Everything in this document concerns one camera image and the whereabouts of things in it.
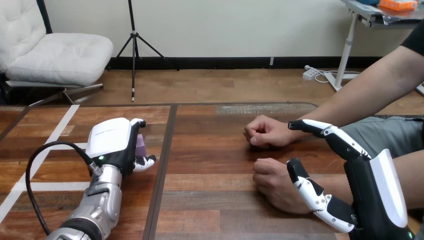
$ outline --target white robotic finger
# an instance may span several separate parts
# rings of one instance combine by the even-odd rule
[[[156,163],[154,155],[148,157],[137,157],[135,160],[134,172],[144,172]]]

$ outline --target gray shorts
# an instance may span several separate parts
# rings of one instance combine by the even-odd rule
[[[424,150],[423,118],[392,116],[387,119],[367,117],[342,127],[350,137],[374,158],[389,149],[392,158]],[[424,224],[415,237],[424,240]]]

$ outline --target white tape line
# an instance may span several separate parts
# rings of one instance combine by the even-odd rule
[[[82,182],[31,182],[33,192],[57,192],[57,191],[84,191],[90,186],[89,181]],[[16,186],[18,191],[26,191],[27,186],[24,182],[18,182]]]
[[[62,117],[62,120],[59,122],[59,124],[56,126],[54,131],[51,133],[50,137],[47,139],[45,144],[56,141],[59,138],[59,136],[61,135],[61,133],[63,132],[63,130],[65,129],[65,127],[68,125],[69,121],[71,120],[72,116],[74,116],[78,107],[79,105],[70,106],[70,108],[68,109],[66,114]],[[41,164],[43,163],[44,159],[46,159],[47,154],[49,154],[51,149],[52,149],[51,147],[45,149],[44,151],[40,152],[37,155],[37,157],[34,159],[34,162],[32,162],[30,178],[32,178],[36,174],[37,170],[40,168]],[[23,190],[20,190],[19,186],[22,183],[25,184],[25,173],[20,177],[19,181],[13,186],[9,195],[0,205],[0,224],[3,222],[6,215],[9,213],[9,211],[12,209],[13,205],[15,204],[15,202],[18,200],[19,196],[21,195]]]
[[[75,145],[77,145],[81,149],[87,148],[87,143],[81,142],[81,143],[75,143]],[[55,145],[55,146],[52,146],[50,150],[73,150],[73,148],[68,145]]]

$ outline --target human hand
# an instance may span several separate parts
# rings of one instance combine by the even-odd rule
[[[287,213],[312,212],[293,186],[287,166],[272,158],[258,159],[253,165],[253,181],[268,202]]]
[[[284,147],[301,138],[304,133],[293,131],[288,124],[260,115],[244,127],[246,140],[257,147]]]

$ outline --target desk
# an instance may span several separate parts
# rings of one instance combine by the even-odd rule
[[[147,154],[156,155],[158,162],[123,182],[119,223],[108,239],[347,240],[313,214],[273,208],[252,180],[257,158],[285,163],[299,157],[312,176],[344,174],[344,160],[323,139],[252,150],[243,136],[244,126],[257,115],[289,121],[313,109],[308,103],[31,108],[0,139],[0,239],[45,238],[25,183],[20,183],[38,147],[58,138],[84,148],[95,124],[142,117]],[[57,146],[48,152],[32,178],[32,189],[51,230],[79,205],[90,179],[74,150]]]
[[[344,44],[344,49],[341,55],[341,61],[340,65],[338,66],[336,77],[334,78],[333,74],[331,73],[324,73],[325,78],[328,80],[335,91],[342,89],[343,79],[353,79],[357,76],[357,74],[344,74],[354,41],[357,22],[360,22],[368,28],[372,29],[414,29],[418,25],[418,23],[396,23],[386,25],[377,21],[378,17],[382,15],[381,10],[373,6],[362,4],[355,0],[341,1],[344,2],[346,7],[349,9],[349,14],[352,15],[352,22],[350,24],[349,34],[347,35],[346,42]],[[416,89],[424,95],[424,87],[421,84]]]

